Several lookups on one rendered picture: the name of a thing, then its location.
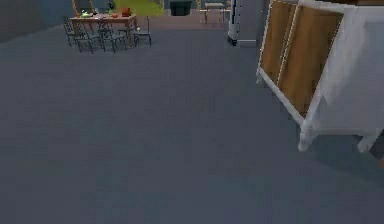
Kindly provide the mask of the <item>brown wooden dining table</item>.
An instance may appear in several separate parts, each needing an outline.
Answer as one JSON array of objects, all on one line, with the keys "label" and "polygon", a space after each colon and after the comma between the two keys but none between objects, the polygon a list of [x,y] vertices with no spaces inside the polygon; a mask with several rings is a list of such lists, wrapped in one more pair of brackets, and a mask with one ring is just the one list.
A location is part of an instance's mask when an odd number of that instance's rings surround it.
[{"label": "brown wooden dining table", "polygon": [[93,29],[93,25],[97,24],[99,21],[105,21],[109,24],[124,24],[126,26],[130,47],[133,47],[131,32],[133,30],[136,30],[138,27],[137,16],[135,14],[132,14],[131,16],[128,16],[128,17],[123,17],[121,14],[119,14],[116,18],[110,16],[109,14],[97,14],[97,15],[94,15],[93,17],[87,17],[87,18],[71,17],[70,21],[74,26],[74,30],[77,30],[78,24],[88,25],[90,29]]}]

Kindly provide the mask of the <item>white cupboard with brown doors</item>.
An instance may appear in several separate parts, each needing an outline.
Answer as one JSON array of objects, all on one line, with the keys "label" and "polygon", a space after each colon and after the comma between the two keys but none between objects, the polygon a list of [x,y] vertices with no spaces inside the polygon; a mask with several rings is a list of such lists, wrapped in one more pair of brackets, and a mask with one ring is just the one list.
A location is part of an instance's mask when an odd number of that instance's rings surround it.
[{"label": "white cupboard with brown doors", "polygon": [[384,0],[270,0],[256,79],[300,128],[357,135],[369,151],[384,131]]}]

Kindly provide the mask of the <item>black bin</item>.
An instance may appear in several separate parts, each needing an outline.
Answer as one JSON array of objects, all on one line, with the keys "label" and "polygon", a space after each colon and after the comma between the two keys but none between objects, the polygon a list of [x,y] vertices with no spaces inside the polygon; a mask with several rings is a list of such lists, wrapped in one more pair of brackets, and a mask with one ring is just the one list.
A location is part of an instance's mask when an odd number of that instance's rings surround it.
[{"label": "black bin", "polygon": [[170,0],[169,7],[172,16],[187,16],[191,11],[191,0]]}]

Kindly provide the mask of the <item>small brown table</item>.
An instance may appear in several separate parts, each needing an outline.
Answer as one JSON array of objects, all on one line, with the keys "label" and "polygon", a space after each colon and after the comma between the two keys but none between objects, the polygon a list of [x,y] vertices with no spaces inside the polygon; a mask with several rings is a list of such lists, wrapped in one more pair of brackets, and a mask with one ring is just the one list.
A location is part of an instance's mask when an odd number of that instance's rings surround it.
[{"label": "small brown table", "polygon": [[205,23],[208,23],[208,12],[210,10],[218,10],[219,11],[219,17],[218,21],[223,22],[225,18],[225,5],[220,2],[206,2],[204,4],[203,13],[204,13],[204,21]]}]

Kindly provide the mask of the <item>grey metal chair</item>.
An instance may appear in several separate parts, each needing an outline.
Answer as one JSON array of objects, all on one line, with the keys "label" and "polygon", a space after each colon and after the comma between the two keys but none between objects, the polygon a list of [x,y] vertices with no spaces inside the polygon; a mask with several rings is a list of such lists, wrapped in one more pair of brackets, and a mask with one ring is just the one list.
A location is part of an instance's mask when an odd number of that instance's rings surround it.
[{"label": "grey metal chair", "polygon": [[103,50],[106,50],[106,41],[109,41],[111,43],[113,52],[116,52],[117,42],[122,43],[124,48],[127,49],[126,36],[124,34],[115,33],[112,29],[111,24],[107,23],[105,20],[98,21],[98,33],[101,38]]},{"label": "grey metal chair", "polygon": [[80,25],[78,23],[72,22],[69,17],[64,16],[63,27],[69,46],[72,46],[71,42],[74,42],[77,46],[80,46],[79,39],[82,37]]},{"label": "grey metal chair", "polygon": [[79,51],[82,51],[81,45],[87,46],[91,53],[94,53],[93,43],[98,42],[100,46],[103,46],[102,40],[99,34],[89,34],[83,23],[75,22],[73,24],[75,33],[75,42]]},{"label": "grey metal chair", "polygon": [[149,17],[146,17],[147,20],[147,29],[142,30],[137,26],[133,31],[134,46],[137,47],[140,44],[142,38],[146,38],[149,45],[152,45],[152,38],[150,33],[150,20]]}]

